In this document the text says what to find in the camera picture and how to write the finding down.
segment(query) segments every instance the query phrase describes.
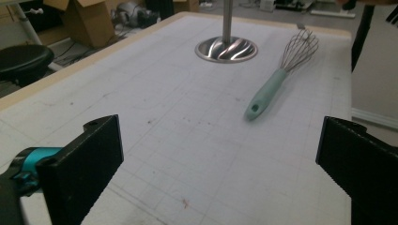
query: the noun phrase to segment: whisk handle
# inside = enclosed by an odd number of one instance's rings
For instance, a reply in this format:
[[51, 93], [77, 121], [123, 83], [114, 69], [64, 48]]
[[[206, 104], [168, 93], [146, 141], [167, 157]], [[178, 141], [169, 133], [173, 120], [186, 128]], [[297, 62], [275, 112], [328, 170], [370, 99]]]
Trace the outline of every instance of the whisk handle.
[[286, 77], [287, 72], [280, 68], [264, 83], [246, 109], [245, 116], [248, 120], [257, 118], [267, 108]]

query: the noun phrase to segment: cable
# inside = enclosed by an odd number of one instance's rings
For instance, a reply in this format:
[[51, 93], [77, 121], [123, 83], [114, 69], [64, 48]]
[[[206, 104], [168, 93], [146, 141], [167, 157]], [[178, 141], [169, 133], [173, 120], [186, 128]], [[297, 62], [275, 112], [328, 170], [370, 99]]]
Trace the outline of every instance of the cable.
[[69, 48], [67, 48], [67, 50], [64, 51], [63, 53], [61, 53], [60, 55], [56, 56], [56, 57], [54, 58], [54, 60], [57, 59], [57, 58], [59, 58], [59, 57], [61, 57], [61, 56], [64, 55], [65, 53], [67, 53], [75, 44], [76, 44], [76, 42], [73, 41], [73, 43], [69, 46]]

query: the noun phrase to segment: cardboard box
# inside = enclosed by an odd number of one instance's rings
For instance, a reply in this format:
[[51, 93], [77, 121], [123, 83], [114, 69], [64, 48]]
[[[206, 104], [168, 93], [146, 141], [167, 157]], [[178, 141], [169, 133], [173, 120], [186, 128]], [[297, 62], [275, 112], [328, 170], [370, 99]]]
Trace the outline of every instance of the cardboard box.
[[64, 11], [61, 19], [70, 38], [85, 46], [107, 46], [115, 35], [104, 0], [44, 0], [44, 5]]
[[173, 0], [175, 13], [181, 11], [199, 12], [199, 0]]

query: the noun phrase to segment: metal pole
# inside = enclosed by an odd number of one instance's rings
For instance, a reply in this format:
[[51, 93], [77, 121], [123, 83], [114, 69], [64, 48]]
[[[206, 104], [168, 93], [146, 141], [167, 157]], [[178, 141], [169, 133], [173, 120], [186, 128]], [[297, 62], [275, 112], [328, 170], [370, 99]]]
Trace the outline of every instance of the metal pole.
[[229, 45], [231, 43], [231, 21], [232, 21], [232, 0], [224, 0], [222, 43]]

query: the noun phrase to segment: table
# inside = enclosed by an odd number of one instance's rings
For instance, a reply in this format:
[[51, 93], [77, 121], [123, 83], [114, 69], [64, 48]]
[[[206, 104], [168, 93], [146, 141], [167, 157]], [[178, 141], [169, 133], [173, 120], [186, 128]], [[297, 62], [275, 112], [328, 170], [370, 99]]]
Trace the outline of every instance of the table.
[[[234, 18], [259, 47], [215, 64], [194, 47], [222, 17], [179, 13], [0, 99], [0, 168], [30, 146], [64, 146], [118, 114], [125, 161], [83, 224], [350, 224], [350, 199], [315, 163], [323, 117], [350, 119], [350, 39], [308, 27], [319, 50], [256, 120], [243, 114], [294, 24]], [[23, 199], [49, 224], [43, 197]]]

